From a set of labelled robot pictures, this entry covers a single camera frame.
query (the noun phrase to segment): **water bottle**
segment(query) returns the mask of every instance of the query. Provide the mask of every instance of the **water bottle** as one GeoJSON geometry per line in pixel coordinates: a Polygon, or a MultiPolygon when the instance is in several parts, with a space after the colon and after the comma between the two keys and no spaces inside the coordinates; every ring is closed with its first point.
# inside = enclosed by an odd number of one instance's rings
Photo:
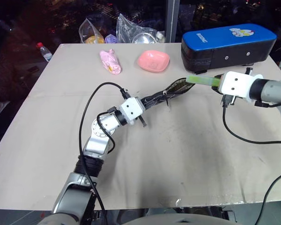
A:
{"type": "Polygon", "coordinates": [[[42,42],[37,43],[37,48],[40,50],[44,59],[49,62],[52,58],[52,53],[49,51],[49,49],[47,49],[42,42]]]}

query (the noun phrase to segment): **white table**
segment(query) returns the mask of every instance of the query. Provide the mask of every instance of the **white table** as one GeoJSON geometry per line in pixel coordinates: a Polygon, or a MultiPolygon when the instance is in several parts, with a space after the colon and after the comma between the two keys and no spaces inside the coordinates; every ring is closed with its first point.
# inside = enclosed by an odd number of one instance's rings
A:
{"type": "MultiPolygon", "coordinates": [[[[268,57],[253,72],[281,80],[268,57]]],[[[245,67],[209,70],[245,72],[245,67]]],[[[61,45],[25,100],[0,143],[0,209],[50,210],[78,156],[78,128],[93,90],[111,81],[144,97],[189,73],[180,44],[61,45]],[[112,75],[99,51],[113,48],[123,71],[112,75]],[[154,74],[136,65],[148,49],[166,52],[170,64],[154,74]]],[[[270,183],[281,174],[281,144],[254,145],[230,135],[222,123],[222,96],[195,85],[183,96],[143,114],[114,134],[116,148],[99,175],[98,191],[105,208],[203,206],[262,201],[270,183]]],[[[85,143],[95,116],[123,102],[119,91],[103,87],[90,105],[83,127],[85,143]]],[[[256,141],[281,140],[277,109],[258,108],[237,99],[227,109],[227,123],[240,136],[256,141]]],[[[281,200],[281,181],[269,201],[281,200]]]]}

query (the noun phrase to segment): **box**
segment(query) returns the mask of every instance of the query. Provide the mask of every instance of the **box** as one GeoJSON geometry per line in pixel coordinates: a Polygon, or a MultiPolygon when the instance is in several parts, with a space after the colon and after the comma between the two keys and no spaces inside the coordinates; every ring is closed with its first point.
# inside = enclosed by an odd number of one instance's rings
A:
{"type": "Polygon", "coordinates": [[[182,36],[181,55],[184,67],[199,74],[264,61],[276,39],[270,30],[252,23],[190,31],[182,36]]]}

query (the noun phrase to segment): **wire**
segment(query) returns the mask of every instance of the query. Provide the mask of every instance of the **wire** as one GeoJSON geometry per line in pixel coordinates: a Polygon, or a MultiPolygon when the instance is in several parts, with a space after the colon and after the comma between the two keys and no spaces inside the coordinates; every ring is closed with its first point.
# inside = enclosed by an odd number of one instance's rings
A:
{"type": "Polygon", "coordinates": [[[269,105],[268,107],[269,108],[273,108],[273,107],[278,107],[278,106],[281,106],[281,102],[277,103],[277,104],[274,104],[274,105],[269,105]]]}
{"type": "Polygon", "coordinates": [[[104,85],[113,85],[113,86],[116,86],[117,88],[119,88],[120,90],[122,90],[122,87],[119,86],[118,84],[116,83],[112,83],[112,82],[105,82],[105,83],[102,83],[100,84],[95,90],[94,92],[92,93],[92,95],[89,97],[89,100],[88,102],[86,103],[85,105],[85,108],[84,108],[84,111],[83,111],[83,114],[82,114],[82,118],[81,118],[81,121],[80,121],[80,126],[79,126],[79,153],[80,153],[80,161],[81,161],[81,165],[83,167],[83,170],[84,170],[84,173],[86,175],[86,177],[88,178],[90,184],[91,184],[91,187],[92,189],[94,190],[95,192],[95,195],[97,196],[97,199],[98,199],[98,202],[100,204],[100,207],[101,207],[101,210],[102,210],[102,213],[103,213],[103,217],[104,217],[104,220],[105,220],[105,224],[108,225],[108,221],[107,221],[107,214],[106,214],[106,210],[104,208],[104,205],[103,205],[103,202],[101,200],[101,197],[97,191],[97,188],[95,187],[95,184],[93,182],[93,180],[91,179],[91,177],[89,176],[88,174],[88,171],[87,171],[87,167],[86,167],[86,163],[85,163],[85,158],[84,158],[84,155],[83,155],[83,152],[82,152],[82,144],[81,144],[81,131],[82,131],[82,125],[83,125],[83,121],[84,121],[84,117],[85,117],[85,114],[86,114],[86,111],[89,107],[89,104],[92,100],[92,98],[94,97],[94,95],[96,94],[96,92],[104,85]]]}
{"type": "Polygon", "coordinates": [[[98,114],[98,115],[97,115],[97,123],[98,123],[99,127],[101,128],[101,130],[104,132],[104,134],[109,137],[109,139],[111,140],[111,142],[112,142],[112,144],[113,144],[112,148],[107,152],[107,154],[109,154],[109,153],[111,153],[111,152],[114,150],[114,148],[116,147],[116,143],[114,142],[113,138],[109,135],[109,133],[106,131],[106,129],[102,126],[102,123],[101,123],[101,121],[100,121],[100,116],[105,115],[105,114],[107,114],[107,113],[108,113],[108,112],[106,111],[106,112],[102,112],[102,113],[98,114]]]}
{"type": "Polygon", "coordinates": [[[230,134],[232,134],[234,137],[237,137],[238,139],[244,141],[244,142],[248,142],[248,143],[252,143],[252,144],[281,144],[281,141],[270,141],[270,142],[256,142],[256,141],[251,141],[251,140],[248,140],[248,139],[245,139],[245,138],[242,138],[236,134],[234,134],[230,129],[229,127],[227,126],[226,124],[226,107],[223,106],[223,123],[224,123],[224,126],[225,128],[229,131],[230,134]]]}
{"type": "Polygon", "coordinates": [[[258,218],[257,218],[257,220],[256,220],[256,222],[255,222],[254,225],[257,225],[257,224],[259,223],[259,221],[260,221],[260,219],[261,219],[261,216],[262,216],[262,214],[263,214],[264,206],[265,206],[265,204],[266,204],[266,199],[267,199],[268,195],[270,194],[270,191],[272,190],[272,188],[273,188],[273,186],[275,185],[275,183],[277,183],[277,181],[280,180],[280,179],[281,179],[281,175],[273,181],[273,183],[270,185],[270,187],[269,187],[268,190],[266,191],[266,194],[265,194],[265,196],[264,196],[264,199],[263,199],[263,202],[262,202],[262,206],[261,206],[261,209],[260,209],[259,216],[258,216],[258,218]]]}

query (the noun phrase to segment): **pink object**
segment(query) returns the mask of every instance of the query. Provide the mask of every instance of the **pink object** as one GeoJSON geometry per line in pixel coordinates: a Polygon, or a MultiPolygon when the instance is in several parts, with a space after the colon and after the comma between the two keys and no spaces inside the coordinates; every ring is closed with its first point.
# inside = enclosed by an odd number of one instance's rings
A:
{"type": "Polygon", "coordinates": [[[119,74],[121,72],[121,66],[118,59],[114,53],[113,49],[100,52],[100,58],[102,60],[103,66],[112,74],[119,74]]]}
{"type": "Polygon", "coordinates": [[[144,70],[160,73],[168,66],[169,61],[170,57],[168,54],[149,50],[141,54],[137,60],[137,64],[144,70]]]}

